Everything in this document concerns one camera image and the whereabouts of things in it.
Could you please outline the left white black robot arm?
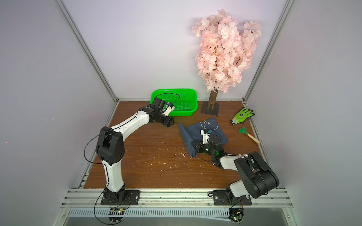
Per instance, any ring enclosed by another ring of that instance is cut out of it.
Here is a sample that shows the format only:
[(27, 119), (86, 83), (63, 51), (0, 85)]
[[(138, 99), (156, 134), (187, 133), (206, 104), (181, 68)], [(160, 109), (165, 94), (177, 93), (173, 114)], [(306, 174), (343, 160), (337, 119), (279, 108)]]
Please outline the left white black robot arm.
[(101, 160), (106, 175), (104, 198), (121, 204), (126, 200), (125, 184), (121, 172), (121, 160), (125, 154), (124, 141), (140, 127), (148, 123), (160, 123), (166, 127), (174, 125), (170, 113), (175, 109), (172, 102), (154, 98), (123, 122), (103, 127), (97, 138), (96, 153)]

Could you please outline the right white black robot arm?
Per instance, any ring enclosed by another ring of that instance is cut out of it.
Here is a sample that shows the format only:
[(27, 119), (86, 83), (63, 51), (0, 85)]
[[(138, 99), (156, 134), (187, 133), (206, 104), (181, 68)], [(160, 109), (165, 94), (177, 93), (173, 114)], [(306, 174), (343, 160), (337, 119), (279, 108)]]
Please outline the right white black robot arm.
[(229, 154), (224, 151), (221, 139), (203, 136), (201, 141), (191, 142), (196, 153), (204, 153), (211, 157), (211, 163), (222, 170), (238, 172), (240, 180), (228, 185), (225, 195), (230, 203), (244, 196), (258, 198), (267, 195), (277, 188), (280, 181), (270, 166), (257, 152), (244, 155)]

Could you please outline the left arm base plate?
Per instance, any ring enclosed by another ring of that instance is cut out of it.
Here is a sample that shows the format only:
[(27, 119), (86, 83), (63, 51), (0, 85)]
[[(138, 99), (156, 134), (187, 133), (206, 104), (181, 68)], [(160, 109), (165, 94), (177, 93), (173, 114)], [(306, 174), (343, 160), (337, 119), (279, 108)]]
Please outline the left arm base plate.
[(138, 205), (140, 190), (104, 191), (101, 205)]

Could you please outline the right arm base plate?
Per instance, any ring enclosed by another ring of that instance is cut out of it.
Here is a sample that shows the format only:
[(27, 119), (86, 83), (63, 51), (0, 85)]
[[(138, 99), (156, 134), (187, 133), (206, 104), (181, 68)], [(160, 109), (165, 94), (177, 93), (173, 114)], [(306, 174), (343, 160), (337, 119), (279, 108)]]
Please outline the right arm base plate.
[(252, 205), (252, 201), (249, 195), (235, 197), (229, 190), (214, 190), (209, 192), (207, 196), (212, 197), (215, 206)]

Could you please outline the dark blue printed pillowcase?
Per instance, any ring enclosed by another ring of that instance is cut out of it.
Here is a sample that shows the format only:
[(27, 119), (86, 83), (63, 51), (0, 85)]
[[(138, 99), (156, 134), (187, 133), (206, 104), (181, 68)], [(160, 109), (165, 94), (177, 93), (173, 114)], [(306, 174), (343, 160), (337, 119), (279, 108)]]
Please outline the dark blue printed pillowcase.
[(223, 132), (215, 118), (200, 121), (186, 127), (180, 123), (178, 125), (178, 128), (185, 144), (186, 150), (191, 158), (195, 158), (198, 155), (198, 151), (192, 145), (192, 142), (203, 141), (203, 137), (201, 135), (202, 130), (207, 130), (210, 133), (210, 138), (220, 138), (223, 145), (228, 143), (228, 139), (225, 133)]

